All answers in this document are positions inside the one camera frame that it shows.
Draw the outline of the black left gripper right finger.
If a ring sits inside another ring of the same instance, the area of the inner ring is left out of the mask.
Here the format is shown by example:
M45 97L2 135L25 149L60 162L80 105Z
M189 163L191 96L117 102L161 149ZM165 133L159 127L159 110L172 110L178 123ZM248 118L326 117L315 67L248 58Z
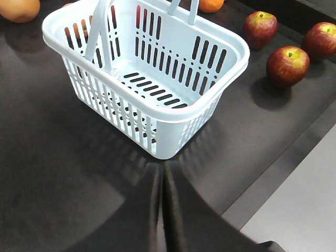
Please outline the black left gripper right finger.
M257 243L223 220L176 164L164 168L163 224L168 251L283 251L275 241Z

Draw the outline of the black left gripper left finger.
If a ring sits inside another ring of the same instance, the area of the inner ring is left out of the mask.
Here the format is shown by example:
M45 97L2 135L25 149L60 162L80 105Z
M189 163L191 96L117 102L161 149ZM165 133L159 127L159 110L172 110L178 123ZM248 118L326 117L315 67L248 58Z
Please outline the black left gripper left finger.
M102 225L66 251L157 251L162 171L155 163Z

